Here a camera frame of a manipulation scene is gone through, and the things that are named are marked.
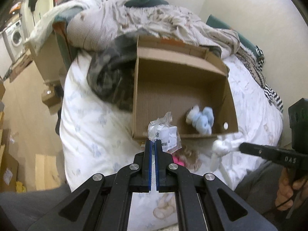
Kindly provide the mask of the person's right hand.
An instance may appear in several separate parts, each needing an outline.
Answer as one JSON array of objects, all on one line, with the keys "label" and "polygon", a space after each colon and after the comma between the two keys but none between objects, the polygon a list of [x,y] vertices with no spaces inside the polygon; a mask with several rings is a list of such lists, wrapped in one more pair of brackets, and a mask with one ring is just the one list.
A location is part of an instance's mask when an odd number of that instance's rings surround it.
[{"label": "person's right hand", "polygon": [[293,185],[290,185],[289,182],[289,175],[288,171],[286,168],[282,169],[281,176],[279,178],[279,188],[277,191],[277,198],[275,200],[275,206],[277,207],[278,210],[280,211],[286,211],[290,209],[294,205],[294,201],[290,200],[284,205],[285,201],[287,201],[289,198],[293,196],[293,193],[295,190],[300,190],[302,186],[301,194],[299,200],[295,203],[295,208],[299,208],[307,199],[307,182],[304,184],[306,178],[301,178],[293,183]]}]

